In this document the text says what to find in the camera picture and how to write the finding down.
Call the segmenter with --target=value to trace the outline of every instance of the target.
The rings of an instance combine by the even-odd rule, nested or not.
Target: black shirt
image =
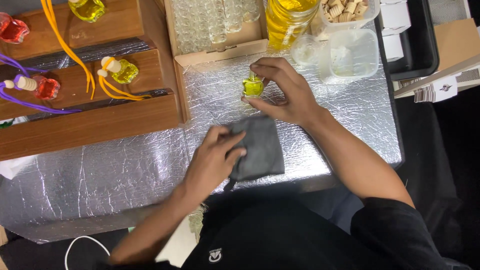
[[[202,232],[182,269],[447,269],[422,217],[405,203],[368,198],[350,230],[295,201],[262,203]]]

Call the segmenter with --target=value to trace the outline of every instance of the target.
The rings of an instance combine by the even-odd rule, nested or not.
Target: person
[[[351,235],[292,200],[265,201],[204,225],[182,269],[446,269],[421,215],[395,171],[315,101],[302,75],[284,58],[250,66],[265,85],[276,82],[286,102],[242,98],[272,118],[301,126],[341,182],[364,204]],[[105,269],[166,269],[155,263],[169,237],[248,152],[233,148],[244,133],[213,126],[183,182],[121,242]]]

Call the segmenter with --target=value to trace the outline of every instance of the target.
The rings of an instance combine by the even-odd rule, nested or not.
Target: silver foil mat
[[[367,27],[374,30],[373,23]],[[84,49],[79,54],[93,61],[145,49],[148,48],[143,42],[131,40],[101,49]],[[314,67],[294,64],[288,50],[269,50],[186,67],[192,120],[183,129],[38,155],[13,180],[3,179],[0,223],[38,243],[134,226],[148,206],[165,199],[182,180],[194,150],[211,125],[259,113],[242,103],[240,94],[249,65],[263,56],[286,57],[308,80],[320,105],[392,166],[401,162],[382,65],[373,77],[349,85],[327,86]],[[61,53],[48,61],[35,61],[30,66],[54,68],[72,64]],[[264,91],[265,99],[277,100],[282,96],[274,83]],[[277,128],[285,174],[240,182],[234,190],[285,186],[287,192],[305,192],[337,184],[325,159],[301,128],[283,122],[277,122]],[[214,193],[222,193],[226,183]]]

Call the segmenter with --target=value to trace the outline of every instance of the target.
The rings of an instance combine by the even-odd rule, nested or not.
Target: white cable
[[[95,241],[95,243],[99,244],[99,245],[105,250],[105,252],[108,254],[108,256],[110,256],[110,252],[108,252],[108,249],[107,249],[104,245],[102,245],[102,243],[100,243],[98,240],[96,240],[96,239],[94,239],[94,238],[92,238],[92,237],[90,237],[90,236],[86,236],[86,235],[84,235],[84,236],[79,236],[79,237],[75,238],[75,239],[70,243],[70,246],[69,246],[68,249],[67,249],[67,253],[65,253],[65,270],[68,270],[67,257],[68,257],[68,253],[70,252],[70,248],[72,247],[73,243],[75,243],[75,241],[77,241],[77,239],[80,239],[80,238],[88,238],[88,239],[90,239],[90,240]]]

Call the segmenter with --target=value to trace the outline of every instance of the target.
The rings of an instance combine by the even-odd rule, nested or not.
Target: microfiber cloth
[[[271,174],[285,173],[282,147],[275,121],[268,116],[247,117],[228,125],[232,134],[246,131],[245,137],[234,146],[244,147],[247,155],[239,158],[230,174],[230,181],[255,180]]]

